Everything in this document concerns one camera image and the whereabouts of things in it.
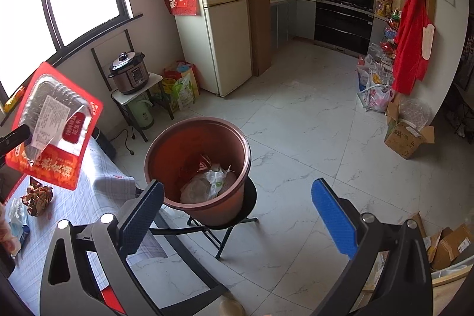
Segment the red plastic food tray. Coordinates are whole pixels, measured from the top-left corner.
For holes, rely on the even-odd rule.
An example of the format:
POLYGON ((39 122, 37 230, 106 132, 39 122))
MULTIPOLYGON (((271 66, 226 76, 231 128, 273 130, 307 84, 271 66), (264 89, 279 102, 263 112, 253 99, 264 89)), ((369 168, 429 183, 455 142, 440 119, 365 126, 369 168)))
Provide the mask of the red plastic food tray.
POLYGON ((6 154, 7 166, 54 186, 75 190, 103 103, 43 62, 19 104, 13 129, 29 136, 6 154))

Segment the white plastic bag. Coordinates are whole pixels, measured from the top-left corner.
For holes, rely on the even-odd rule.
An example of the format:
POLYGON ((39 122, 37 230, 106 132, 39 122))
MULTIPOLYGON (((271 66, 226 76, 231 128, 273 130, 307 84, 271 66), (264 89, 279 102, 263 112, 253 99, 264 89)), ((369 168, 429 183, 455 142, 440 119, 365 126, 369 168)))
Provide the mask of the white plastic bag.
POLYGON ((200 172, 184 185, 180 201, 184 204, 197 204, 212 200, 224 194, 236 179, 231 168, 223 169, 219 163, 214 163, 210 169, 200 172))

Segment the cardboard box by wall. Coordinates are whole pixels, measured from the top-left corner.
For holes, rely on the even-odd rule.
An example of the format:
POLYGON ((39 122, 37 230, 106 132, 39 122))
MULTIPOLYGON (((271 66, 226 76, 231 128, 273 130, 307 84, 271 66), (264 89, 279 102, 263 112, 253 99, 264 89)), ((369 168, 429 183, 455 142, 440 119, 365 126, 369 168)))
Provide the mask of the cardboard box by wall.
POLYGON ((435 128, 425 126, 420 130, 412 127, 399 115, 399 105, 389 102, 386 109, 386 135, 384 144, 392 151, 403 157, 410 159, 422 144, 435 143, 435 128))

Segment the blue plaid tablecloth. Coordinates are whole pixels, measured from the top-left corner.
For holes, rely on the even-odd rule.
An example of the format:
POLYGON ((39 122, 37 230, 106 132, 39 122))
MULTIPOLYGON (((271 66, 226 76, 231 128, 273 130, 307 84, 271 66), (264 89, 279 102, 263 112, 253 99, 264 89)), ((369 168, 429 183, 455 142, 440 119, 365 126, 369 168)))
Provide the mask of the blue plaid tablecloth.
POLYGON ((67 219, 73 225, 91 224, 104 213, 118 213, 124 202, 136 196, 136 183, 103 152, 94 139, 88 147, 76 189, 54 186, 52 202, 45 213, 28 217, 30 235, 19 252, 9 282, 34 315, 39 315, 43 267, 57 223, 67 219))

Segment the black folding stool stand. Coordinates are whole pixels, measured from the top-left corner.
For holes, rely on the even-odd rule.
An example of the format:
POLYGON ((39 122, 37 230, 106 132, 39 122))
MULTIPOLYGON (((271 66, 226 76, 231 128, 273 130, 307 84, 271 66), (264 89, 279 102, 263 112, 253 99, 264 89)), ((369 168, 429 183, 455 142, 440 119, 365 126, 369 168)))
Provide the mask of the black folding stool stand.
POLYGON ((244 183, 244 200, 241 209, 238 211, 236 216, 228 221, 226 224, 220 225, 205 225, 199 221, 196 221, 193 217, 188 216, 185 228, 170 229, 166 228, 167 223, 158 225, 157 228, 151 228, 150 232, 154 236, 180 236, 191 234, 195 232, 201 232, 206 239, 217 248, 217 253, 214 258, 219 260, 222 256, 222 252, 228 242, 230 234, 234 227, 238 224, 247 223, 258 223, 257 217, 249 217, 252 210, 254 209, 257 202, 257 189, 250 177, 247 177, 244 183))

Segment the red brown snack wrapper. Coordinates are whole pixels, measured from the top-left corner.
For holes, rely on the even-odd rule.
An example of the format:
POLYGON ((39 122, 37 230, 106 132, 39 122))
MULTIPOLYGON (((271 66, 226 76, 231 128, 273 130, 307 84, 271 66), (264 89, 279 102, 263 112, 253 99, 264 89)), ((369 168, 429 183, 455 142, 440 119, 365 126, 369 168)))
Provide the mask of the red brown snack wrapper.
POLYGON ((53 188, 44 185, 33 177, 30 178, 26 193, 21 196, 22 203, 26 206, 31 216, 41 216, 53 199, 53 188))

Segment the black pressure cooker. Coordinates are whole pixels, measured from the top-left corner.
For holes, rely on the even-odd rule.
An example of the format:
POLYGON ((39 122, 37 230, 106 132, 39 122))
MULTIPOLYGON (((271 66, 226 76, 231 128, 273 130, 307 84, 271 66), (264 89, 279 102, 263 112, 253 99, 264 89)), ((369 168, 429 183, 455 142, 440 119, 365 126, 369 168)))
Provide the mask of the black pressure cooker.
POLYGON ((122 52, 111 63, 108 78, 113 80, 122 94, 132 94, 143 88, 149 80, 149 72, 142 52, 122 52))

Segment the red apron on wall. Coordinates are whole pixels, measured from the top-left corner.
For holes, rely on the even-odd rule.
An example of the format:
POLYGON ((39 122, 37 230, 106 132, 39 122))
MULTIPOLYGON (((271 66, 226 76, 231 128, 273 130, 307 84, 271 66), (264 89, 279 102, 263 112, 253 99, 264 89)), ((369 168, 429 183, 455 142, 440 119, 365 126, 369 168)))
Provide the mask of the red apron on wall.
POLYGON ((395 36, 393 89, 410 95, 423 81, 431 57, 435 26, 427 15, 426 0, 406 0, 395 36))

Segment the green white shopping bag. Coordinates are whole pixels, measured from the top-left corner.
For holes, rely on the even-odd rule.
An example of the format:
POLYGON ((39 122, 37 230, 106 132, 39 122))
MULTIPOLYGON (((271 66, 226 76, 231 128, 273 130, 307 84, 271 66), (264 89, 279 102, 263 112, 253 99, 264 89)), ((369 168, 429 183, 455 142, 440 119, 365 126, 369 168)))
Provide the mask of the green white shopping bag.
POLYGON ((196 103, 199 94, 197 68, 186 61, 172 62, 162 73, 164 91, 169 96, 172 112, 183 111, 196 103))

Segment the cardboard boxes lower right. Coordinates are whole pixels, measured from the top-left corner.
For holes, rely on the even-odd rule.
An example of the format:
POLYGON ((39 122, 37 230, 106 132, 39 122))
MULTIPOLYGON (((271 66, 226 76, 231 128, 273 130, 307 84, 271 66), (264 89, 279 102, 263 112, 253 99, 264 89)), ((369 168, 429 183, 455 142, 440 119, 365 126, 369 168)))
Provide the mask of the cardboard boxes lower right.
POLYGON ((440 271, 467 258, 473 250, 473 233, 466 224, 447 227, 428 236, 419 213, 410 217, 419 226, 432 271, 440 271))

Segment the black kitchen stove unit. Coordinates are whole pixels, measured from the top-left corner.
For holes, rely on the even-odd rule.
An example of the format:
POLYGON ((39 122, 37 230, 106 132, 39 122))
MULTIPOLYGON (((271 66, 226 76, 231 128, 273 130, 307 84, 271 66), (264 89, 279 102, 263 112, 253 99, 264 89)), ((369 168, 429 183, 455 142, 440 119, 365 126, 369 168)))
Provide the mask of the black kitchen stove unit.
POLYGON ((314 41, 336 51, 366 54, 374 25, 374 0, 320 0, 314 41))

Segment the brown plastic trash bucket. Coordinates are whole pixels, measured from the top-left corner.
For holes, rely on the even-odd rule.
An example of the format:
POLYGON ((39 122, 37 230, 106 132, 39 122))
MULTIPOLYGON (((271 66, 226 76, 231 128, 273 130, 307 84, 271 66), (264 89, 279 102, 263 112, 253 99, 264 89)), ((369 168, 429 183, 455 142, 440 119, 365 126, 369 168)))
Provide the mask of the brown plastic trash bucket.
POLYGON ((215 117, 197 117, 174 123, 150 144, 144 161, 145 180, 164 185, 164 203, 182 210, 205 225, 226 224, 244 200, 244 183, 252 153, 244 133, 232 123, 215 117), (181 189, 194 176, 219 163, 231 168, 236 182, 222 195, 197 204, 180 201, 181 189))

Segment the yellow red item on sill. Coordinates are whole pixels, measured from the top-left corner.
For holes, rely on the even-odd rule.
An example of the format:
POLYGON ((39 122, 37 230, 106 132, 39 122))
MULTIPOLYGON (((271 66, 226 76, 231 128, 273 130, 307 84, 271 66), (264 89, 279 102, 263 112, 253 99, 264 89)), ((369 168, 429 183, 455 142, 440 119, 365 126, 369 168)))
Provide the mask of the yellow red item on sill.
POLYGON ((21 101, 25 94, 25 87, 20 86, 16 92, 5 102, 3 105, 3 111, 9 113, 15 106, 21 101))

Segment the green thermos jug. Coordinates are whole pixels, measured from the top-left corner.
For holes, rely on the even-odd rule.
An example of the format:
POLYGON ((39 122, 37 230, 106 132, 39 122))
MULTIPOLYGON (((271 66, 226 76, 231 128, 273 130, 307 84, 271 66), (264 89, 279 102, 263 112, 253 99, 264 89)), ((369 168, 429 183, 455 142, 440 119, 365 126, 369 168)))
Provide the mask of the green thermos jug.
POLYGON ((127 107, 130 109, 133 118, 138 123, 139 128, 143 130, 151 128, 154 124, 154 118, 149 111, 152 106, 153 104, 148 99, 146 94, 139 95, 127 104, 127 107))

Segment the small white side table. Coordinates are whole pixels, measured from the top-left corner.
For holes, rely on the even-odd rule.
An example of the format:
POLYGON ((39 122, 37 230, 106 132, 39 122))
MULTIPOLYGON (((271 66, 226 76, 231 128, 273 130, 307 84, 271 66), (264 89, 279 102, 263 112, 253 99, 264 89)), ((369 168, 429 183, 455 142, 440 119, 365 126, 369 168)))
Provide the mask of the small white side table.
POLYGON ((153 123, 149 124, 146 128, 141 127, 137 117, 138 114, 134 114, 132 106, 138 105, 138 103, 144 103, 147 108, 161 107, 168 114, 171 120, 174 119, 174 113, 171 109, 170 97, 166 94, 163 86, 163 77, 161 75, 150 73, 149 79, 145 86, 132 94, 123 94, 118 89, 115 89, 110 94, 113 102, 121 112, 125 122, 131 128, 132 139, 135 139, 135 132, 137 132, 145 143, 149 142, 148 137, 145 134, 145 130, 152 127, 153 123))

